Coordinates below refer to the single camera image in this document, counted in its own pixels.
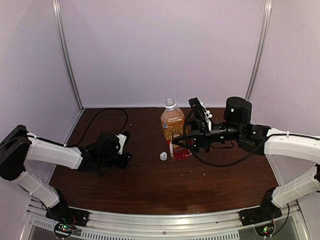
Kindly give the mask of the amber tea bottle red label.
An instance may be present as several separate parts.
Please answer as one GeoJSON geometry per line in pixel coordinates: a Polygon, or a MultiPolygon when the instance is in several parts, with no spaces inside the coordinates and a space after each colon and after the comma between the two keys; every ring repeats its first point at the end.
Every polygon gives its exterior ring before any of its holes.
{"type": "Polygon", "coordinates": [[[185,115],[173,97],[165,100],[164,107],[165,110],[160,117],[160,121],[170,156],[175,160],[184,160],[190,157],[192,153],[186,147],[174,144],[173,140],[183,136],[185,115]]]}

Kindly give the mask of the white cap of clear bottle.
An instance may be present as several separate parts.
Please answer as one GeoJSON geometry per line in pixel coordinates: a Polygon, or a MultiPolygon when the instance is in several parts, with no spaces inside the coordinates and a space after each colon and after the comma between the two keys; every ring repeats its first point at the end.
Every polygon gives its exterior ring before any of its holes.
{"type": "Polygon", "coordinates": [[[166,161],[168,159],[168,154],[165,151],[161,152],[159,155],[159,159],[161,161],[166,161]]]}

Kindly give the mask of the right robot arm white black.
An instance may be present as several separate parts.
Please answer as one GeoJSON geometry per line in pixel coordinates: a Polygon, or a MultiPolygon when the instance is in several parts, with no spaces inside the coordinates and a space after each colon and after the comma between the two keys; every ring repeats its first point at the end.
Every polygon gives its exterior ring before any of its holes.
{"type": "Polygon", "coordinates": [[[279,155],[311,161],[314,166],[303,175],[266,192],[256,210],[259,220],[268,220],[286,204],[320,190],[320,138],[319,136],[281,131],[266,125],[251,123],[252,104],[237,96],[229,97],[223,114],[223,122],[213,122],[212,115],[196,97],[189,99],[190,112],[185,118],[182,135],[172,139],[173,144],[187,148],[198,161],[203,148],[209,152],[212,143],[236,141],[248,154],[239,160],[225,164],[213,164],[216,168],[237,165],[252,155],[279,155]]]}

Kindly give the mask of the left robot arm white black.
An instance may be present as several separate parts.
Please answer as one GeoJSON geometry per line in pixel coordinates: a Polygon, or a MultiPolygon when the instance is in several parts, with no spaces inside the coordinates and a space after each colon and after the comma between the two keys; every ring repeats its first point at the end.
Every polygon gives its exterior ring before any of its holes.
{"type": "Polygon", "coordinates": [[[36,136],[24,125],[16,126],[0,143],[0,177],[13,181],[38,198],[61,222],[72,218],[63,195],[27,169],[25,161],[40,161],[80,172],[99,172],[103,168],[125,169],[132,155],[124,151],[128,131],[118,135],[101,133],[87,147],[67,145],[36,136]]]}

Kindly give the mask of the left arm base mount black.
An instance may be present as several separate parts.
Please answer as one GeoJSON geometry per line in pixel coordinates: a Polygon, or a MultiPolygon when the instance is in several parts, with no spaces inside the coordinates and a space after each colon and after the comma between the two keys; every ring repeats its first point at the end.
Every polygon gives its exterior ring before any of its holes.
{"type": "Polygon", "coordinates": [[[49,207],[48,210],[46,210],[45,217],[70,226],[86,227],[89,212],[69,207],[61,191],[57,188],[55,188],[55,190],[57,192],[59,202],[55,206],[49,207]]]}

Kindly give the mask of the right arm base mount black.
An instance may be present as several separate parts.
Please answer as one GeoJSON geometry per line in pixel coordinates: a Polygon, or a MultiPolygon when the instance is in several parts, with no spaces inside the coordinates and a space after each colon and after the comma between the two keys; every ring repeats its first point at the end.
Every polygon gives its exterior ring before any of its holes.
{"type": "Polygon", "coordinates": [[[260,206],[243,209],[239,212],[242,226],[271,221],[282,216],[280,208],[272,203],[272,194],[275,189],[274,187],[265,192],[260,206]]]}

